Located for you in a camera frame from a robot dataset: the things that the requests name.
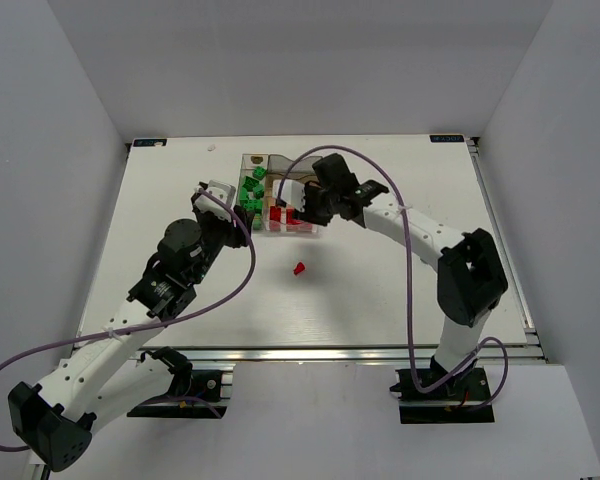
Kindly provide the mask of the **red 2x4 lego brick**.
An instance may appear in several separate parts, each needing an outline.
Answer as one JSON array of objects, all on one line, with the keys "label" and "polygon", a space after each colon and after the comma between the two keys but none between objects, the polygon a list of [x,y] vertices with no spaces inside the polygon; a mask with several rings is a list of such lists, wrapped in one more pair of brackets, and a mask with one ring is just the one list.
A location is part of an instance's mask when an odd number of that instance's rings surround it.
[{"label": "red 2x4 lego brick", "polygon": [[286,210],[283,207],[271,206],[269,209],[268,227],[271,232],[286,230]]}]

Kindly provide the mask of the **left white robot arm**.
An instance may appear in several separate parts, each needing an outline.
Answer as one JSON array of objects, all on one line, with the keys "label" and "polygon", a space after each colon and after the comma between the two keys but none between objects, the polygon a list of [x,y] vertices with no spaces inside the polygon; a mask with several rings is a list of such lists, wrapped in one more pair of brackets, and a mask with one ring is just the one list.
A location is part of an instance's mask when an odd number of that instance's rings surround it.
[{"label": "left white robot arm", "polygon": [[112,378],[194,301],[223,248],[248,246],[251,218],[235,205],[235,194],[228,184],[201,184],[191,198],[193,217],[167,226],[103,338],[83,342],[35,385],[21,382],[10,391],[13,430],[50,471],[69,468],[97,430],[144,401],[191,393],[193,366],[171,347],[142,356],[129,376]]}]

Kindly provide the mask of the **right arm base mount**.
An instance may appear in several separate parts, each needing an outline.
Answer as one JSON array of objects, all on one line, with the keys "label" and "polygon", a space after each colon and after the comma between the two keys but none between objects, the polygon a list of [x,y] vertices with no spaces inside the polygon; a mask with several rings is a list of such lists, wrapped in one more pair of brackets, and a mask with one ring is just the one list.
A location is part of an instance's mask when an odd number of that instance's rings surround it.
[{"label": "right arm base mount", "polygon": [[490,424],[493,407],[486,402],[491,391],[486,372],[474,368],[454,386],[443,385],[424,394],[418,391],[409,369],[396,371],[398,381],[389,388],[399,403],[400,422],[406,425]]}]

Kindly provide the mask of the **green curved lego brick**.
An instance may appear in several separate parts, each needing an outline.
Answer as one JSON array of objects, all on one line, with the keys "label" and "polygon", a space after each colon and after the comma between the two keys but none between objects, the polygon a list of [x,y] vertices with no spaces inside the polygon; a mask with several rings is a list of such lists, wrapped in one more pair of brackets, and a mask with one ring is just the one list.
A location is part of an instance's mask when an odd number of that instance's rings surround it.
[{"label": "green curved lego brick", "polygon": [[238,197],[239,204],[241,206],[245,207],[248,204],[248,202],[250,201],[250,199],[251,199],[251,197],[250,197],[249,191],[246,188],[242,187],[239,190],[239,197]]}]

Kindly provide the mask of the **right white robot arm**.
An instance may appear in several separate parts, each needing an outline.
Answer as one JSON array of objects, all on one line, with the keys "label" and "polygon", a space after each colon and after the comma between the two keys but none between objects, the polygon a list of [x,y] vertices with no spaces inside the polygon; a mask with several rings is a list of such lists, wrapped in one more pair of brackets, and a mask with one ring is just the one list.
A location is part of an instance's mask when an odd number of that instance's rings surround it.
[{"label": "right white robot arm", "polygon": [[380,182],[359,182],[344,158],[349,148],[328,149],[329,155],[312,165],[316,183],[284,176],[275,198],[294,208],[302,221],[326,226],[340,217],[399,243],[406,250],[408,275],[415,258],[432,268],[437,303],[444,314],[430,362],[438,378],[428,386],[414,384],[419,392],[429,393],[471,369],[485,343],[481,334],[486,320],[508,289],[495,240],[482,228],[463,232],[407,206],[386,171],[380,173]]}]

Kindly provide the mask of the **green 2x4 lego brick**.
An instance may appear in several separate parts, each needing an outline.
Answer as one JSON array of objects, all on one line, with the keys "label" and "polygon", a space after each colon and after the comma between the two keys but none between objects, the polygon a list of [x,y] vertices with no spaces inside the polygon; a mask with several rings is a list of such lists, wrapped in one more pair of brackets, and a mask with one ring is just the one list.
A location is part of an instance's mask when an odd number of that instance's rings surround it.
[{"label": "green 2x4 lego brick", "polygon": [[254,215],[261,215],[263,210],[263,201],[261,199],[248,200],[244,208],[247,212],[253,213]]}]

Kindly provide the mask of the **green lego brick carried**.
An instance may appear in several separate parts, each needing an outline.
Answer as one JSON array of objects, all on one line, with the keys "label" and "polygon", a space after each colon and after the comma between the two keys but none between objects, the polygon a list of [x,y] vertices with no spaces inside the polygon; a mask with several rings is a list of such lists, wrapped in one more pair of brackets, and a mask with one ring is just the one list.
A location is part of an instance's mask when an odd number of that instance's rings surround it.
[{"label": "green lego brick carried", "polygon": [[252,192],[252,189],[258,184],[260,182],[251,176],[245,176],[242,181],[242,187],[246,188],[249,192]]}]

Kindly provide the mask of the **green upside-down 2x2 lego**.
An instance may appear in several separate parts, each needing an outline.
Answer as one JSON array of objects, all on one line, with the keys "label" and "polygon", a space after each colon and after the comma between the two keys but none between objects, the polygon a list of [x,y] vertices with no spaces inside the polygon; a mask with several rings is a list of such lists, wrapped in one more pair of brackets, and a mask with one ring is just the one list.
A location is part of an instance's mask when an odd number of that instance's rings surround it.
[{"label": "green upside-down 2x2 lego", "polygon": [[263,167],[257,167],[253,171],[253,176],[257,180],[262,180],[266,176],[266,174],[267,174],[267,170]]}]

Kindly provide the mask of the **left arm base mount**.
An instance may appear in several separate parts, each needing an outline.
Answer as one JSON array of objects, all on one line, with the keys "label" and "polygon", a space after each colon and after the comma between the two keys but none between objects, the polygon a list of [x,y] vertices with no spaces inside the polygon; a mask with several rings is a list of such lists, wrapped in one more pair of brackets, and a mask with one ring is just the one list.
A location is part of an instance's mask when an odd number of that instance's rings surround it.
[{"label": "left arm base mount", "polygon": [[170,347],[141,353],[138,365],[158,361],[167,367],[171,380],[166,392],[144,401],[127,413],[129,418],[214,419],[226,413],[229,396],[223,393],[225,373],[196,369],[191,361]]}]

